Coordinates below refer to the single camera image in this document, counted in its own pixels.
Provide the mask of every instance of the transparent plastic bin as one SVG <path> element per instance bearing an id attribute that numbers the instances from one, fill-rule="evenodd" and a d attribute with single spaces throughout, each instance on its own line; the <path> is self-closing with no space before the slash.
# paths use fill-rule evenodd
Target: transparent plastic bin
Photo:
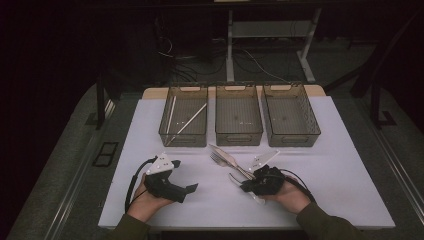
<path id="1" fill-rule="evenodd" d="M 321 134 L 301 83 L 265 82 L 262 108 L 270 147 L 312 147 Z"/>
<path id="2" fill-rule="evenodd" d="M 216 85 L 216 144 L 258 146 L 263 128 L 254 82 L 218 82 Z"/>
<path id="3" fill-rule="evenodd" d="M 206 147 L 208 86 L 171 84 L 160 123 L 165 147 Z"/>

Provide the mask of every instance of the white table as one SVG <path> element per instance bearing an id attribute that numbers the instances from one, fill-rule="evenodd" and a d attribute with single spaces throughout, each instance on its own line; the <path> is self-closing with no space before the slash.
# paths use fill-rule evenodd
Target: white table
<path id="1" fill-rule="evenodd" d="M 394 227 L 332 99 L 317 96 L 310 97 L 310 102 L 322 132 L 312 148 L 270 148 L 265 132 L 260 146 L 222 148 L 245 169 L 254 156 L 278 149 L 281 153 L 269 165 L 298 174 L 328 214 L 346 218 L 360 229 Z M 132 175 L 144 161 L 165 151 L 172 160 L 181 160 L 181 166 L 170 176 L 171 183 L 182 187 L 199 183 L 199 186 L 196 192 L 186 196 L 184 203 L 161 209 L 148 222 L 153 230 L 299 229 L 295 215 L 275 202 L 259 205 L 236 187 L 228 178 L 228 173 L 234 170 L 216 165 L 209 157 L 208 147 L 164 147 L 158 134 L 164 105 L 164 98 L 149 94 L 139 101 L 100 217 L 100 227 L 114 228 L 118 224 Z M 211 97 L 207 133 L 211 144 L 216 144 L 214 116 L 215 101 Z"/>

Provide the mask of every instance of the cable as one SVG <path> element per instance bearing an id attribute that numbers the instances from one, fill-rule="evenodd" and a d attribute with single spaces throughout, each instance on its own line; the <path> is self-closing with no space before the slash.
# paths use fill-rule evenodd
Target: cable
<path id="1" fill-rule="evenodd" d="M 165 56 L 165 57 L 169 57 L 169 58 L 175 58 L 174 56 L 172 56 L 172 55 L 169 55 L 169 54 L 166 54 L 166 53 L 163 53 L 163 52 L 158 52 L 160 55 L 162 55 L 162 56 Z"/>
<path id="2" fill-rule="evenodd" d="M 140 171 L 141 171 L 141 169 L 143 169 L 147 164 L 149 164 L 149 163 L 154 163 L 155 161 L 156 161 L 156 159 L 157 159 L 158 157 L 157 156 L 155 156 L 154 158 L 152 158 L 152 159 L 149 159 L 149 160 L 147 160 L 147 161 L 145 161 L 143 164 L 141 164 L 141 166 L 137 169 L 137 171 L 135 172 L 135 174 L 133 175 L 133 177 L 132 177 L 132 179 L 131 179 L 131 183 L 130 183 L 130 186 L 128 187 L 128 191 L 127 191 L 127 197 L 126 197 L 126 199 L 125 199 L 125 212 L 127 212 L 128 211 L 128 209 L 130 208 L 130 205 L 131 205 L 131 196 L 132 196 L 132 192 L 133 192 L 133 190 L 134 190 L 134 185 L 135 185 L 135 182 L 137 181 L 137 178 L 138 178 L 138 174 L 140 174 Z"/>
<path id="3" fill-rule="evenodd" d="M 197 73 L 196 73 L 196 71 L 183 71 L 181 69 L 178 69 L 177 66 L 174 67 L 174 70 L 177 71 L 177 72 L 179 72 L 179 73 L 181 73 L 181 74 L 185 74 L 189 78 L 193 79 L 193 81 L 196 81 L 196 79 L 197 79 Z"/>
<path id="4" fill-rule="evenodd" d="M 145 193 L 147 191 L 147 189 L 144 189 L 144 191 L 142 191 L 140 194 L 138 194 L 130 203 L 130 205 L 137 199 L 139 198 L 141 195 L 143 195 L 143 193 Z"/>
<path id="5" fill-rule="evenodd" d="M 293 184 L 295 187 L 297 187 L 302 193 L 304 193 L 308 198 L 309 198 L 309 200 L 311 200 L 311 202 L 314 202 L 314 203 L 316 203 L 316 200 L 315 200 L 315 198 L 314 198 L 314 196 L 312 195 L 312 193 L 311 193 L 311 191 L 309 191 L 309 189 L 306 187 L 306 185 L 305 186 L 302 186 L 298 181 L 296 181 L 295 179 L 293 179 L 293 178 L 290 178 L 290 177 L 285 177 L 285 176 L 278 176 L 278 175 L 273 175 L 273 174 L 265 174 L 265 175 L 263 175 L 262 176 L 263 178 L 266 178 L 266 177 L 272 177 L 272 178 L 279 178 L 279 179 L 284 179 L 284 181 L 287 181 L 287 182 L 289 182 L 289 183 L 291 183 L 291 184 Z"/>
<path id="6" fill-rule="evenodd" d="M 201 73 L 201 72 L 198 72 L 198 71 L 194 70 L 193 68 L 188 67 L 188 66 L 186 66 L 186 65 L 183 65 L 183 64 L 181 64 L 181 63 L 177 63 L 177 65 L 178 65 L 178 66 L 181 66 L 181 67 L 184 67 L 184 68 L 187 68 L 187 69 L 189 69 L 190 71 L 193 71 L 194 73 L 196 73 L 196 74 L 198 74 L 198 75 L 212 75 L 212 74 L 215 74 L 215 73 L 217 73 L 217 72 L 221 71 L 222 67 L 224 66 L 224 63 L 225 63 L 225 58 L 224 58 L 224 60 L 221 62 L 221 65 L 218 67 L 218 69 L 216 69 L 216 70 L 214 70 L 214 71 L 212 71 L 212 72 L 209 72 L 209 73 Z"/>
<path id="7" fill-rule="evenodd" d="M 190 79 L 189 80 L 190 82 L 197 82 L 197 75 L 196 75 L 196 77 L 193 77 L 192 75 L 190 75 L 189 73 L 187 73 L 185 71 L 181 71 L 179 69 L 175 69 L 175 70 L 180 74 L 180 76 L 183 76 L 183 74 L 185 76 L 187 76 L 187 79 Z"/>
<path id="8" fill-rule="evenodd" d="M 239 61 L 237 60 L 237 56 L 236 55 L 233 55 L 233 61 L 234 61 L 234 63 L 240 68 L 240 69 L 242 69 L 243 71 L 245 71 L 245 72 L 248 72 L 248 73 L 254 73 L 254 74 L 258 74 L 258 73 L 263 73 L 263 71 L 251 71 L 251 70 L 248 70 L 248 69 L 246 69 L 246 68 L 244 68 L 240 63 L 239 63 Z"/>
<path id="9" fill-rule="evenodd" d="M 303 186 L 305 186 L 305 188 L 308 189 L 308 187 L 306 186 L 305 182 L 303 182 L 303 180 L 296 173 L 294 173 L 292 171 L 289 171 L 289 170 L 286 170 L 286 169 L 278 169 L 278 170 L 293 174 L 294 176 L 297 177 L 297 179 L 299 179 L 302 182 Z"/>
<path id="10" fill-rule="evenodd" d="M 246 51 L 246 50 L 244 50 L 244 49 L 242 49 L 245 53 L 247 53 L 251 58 L 252 58 L 252 60 L 253 61 L 255 61 L 255 63 L 256 63 L 256 65 L 258 65 L 258 67 L 264 72 L 264 73 L 266 73 L 267 75 L 269 75 L 269 76 L 271 76 L 271 77 L 274 77 L 274 78 L 277 78 L 277 79 L 280 79 L 280 80 L 282 80 L 282 81 L 284 81 L 284 82 L 286 82 L 286 83 L 289 83 L 289 84 L 291 84 L 291 82 L 289 82 L 289 81 L 286 81 L 285 79 L 283 79 L 283 78 L 280 78 L 280 77 L 278 77 L 278 76 L 275 76 L 275 75 L 273 75 L 273 74 L 271 74 L 271 73 L 269 73 L 269 72 L 267 72 L 267 71 L 265 71 L 265 69 L 258 63 L 258 61 L 256 61 L 256 59 L 248 52 L 248 51 Z"/>
<path id="11" fill-rule="evenodd" d="M 187 78 L 187 77 L 185 77 L 184 75 L 182 75 L 181 73 L 179 73 L 178 71 L 172 71 L 171 70 L 171 72 L 172 73 L 174 73 L 174 75 L 175 75 L 175 79 L 177 80 L 177 82 L 178 82 L 178 76 L 180 77 L 180 78 L 182 78 L 182 79 L 184 79 L 186 82 L 192 82 L 189 78 Z"/>
<path id="12" fill-rule="evenodd" d="M 168 51 L 167 51 L 166 53 L 170 53 L 170 52 L 172 51 L 172 47 L 173 47 L 171 40 L 170 40 L 169 38 L 166 38 L 166 37 L 160 37 L 160 38 L 161 38 L 161 39 L 166 39 L 166 40 L 168 40 L 168 43 L 169 43 L 169 49 L 168 49 Z"/>
<path id="13" fill-rule="evenodd" d="M 194 79 L 197 79 L 197 72 L 194 70 L 194 69 L 192 69 L 192 68 L 189 68 L 189 71 L 183 71 L 183 70 L 181 70 L 181 69 L 178 69 L 177 68 L 177 66 L 175 66 L 175 70 L 177 70 L 178 72 L 182 72 L 182 73 L 185 73 L 185 74 L 187 74 L 187 75 L 189 75 L 190 77 L 192 77 L 189 73 L 193 73 L 194 75 L 195 75 L 195 77 L 193 77 Z"/>

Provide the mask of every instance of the utensil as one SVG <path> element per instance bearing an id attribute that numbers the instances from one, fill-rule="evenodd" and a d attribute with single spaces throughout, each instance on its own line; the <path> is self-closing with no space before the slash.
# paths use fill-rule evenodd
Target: utensil
<path id="1" fill-rule="evenodd" d="M 234 184 L 236 184 L 239 187 L 241 186 L 242 183 L 239 180 L 237 180 L 237 178 L 235 178 L 233 176 L 233 174 L 229 173 L 228 177 L 230 178 L 231 182 L 233 182 Z M 261 205 L 265 204 L 265 199 L 262 199 L 262 198 L 256 196 L 256 194 L 254 194 L 253 192 L 248 192 L 248 193 L 257 203 L 259 203 Z"/>
<path id="2" fill-rule="evenodd" d="M 246 170 L 244 170 L 243 168 L 241 168 L 237 164 L 236 159 L 233 156 L 231 156 L 230 154 L 226 153 L 224 150 L 222 150 L 221 148 L 219 148 L 217 146 L 214 146 L 212 144 L 209 144 L 209 146 L 212 149 L 211 158 L 218 165 L 220 165 L 222 167 L 229 166 L 229 167 L 231 167 L 231 168 L 239 171 L 241 174 L 243 174 L 243 176 L 245 176 L 249 180 L 255 179 L 255 176 L 252 173 L 247 172 Z"/>

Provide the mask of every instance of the dark sleeve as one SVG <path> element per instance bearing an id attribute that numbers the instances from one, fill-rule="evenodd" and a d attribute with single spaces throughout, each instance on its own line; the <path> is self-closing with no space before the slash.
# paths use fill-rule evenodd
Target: dark sleeve
<path id="1" fill-rule="evenodd" d="M 343 218 L 329 216 L 315 203 L 306 206 L 297 215 L 296 220 L 312 239 L 367 239 L 365 235 L 349 221 Z"/>
<path id="2" fill-rule="evenodd" d="M 106 240 L 142 240 L 149 232 L 150 226 L 130 215 L 122 215 L 118 226 L 110 232 Z"/>

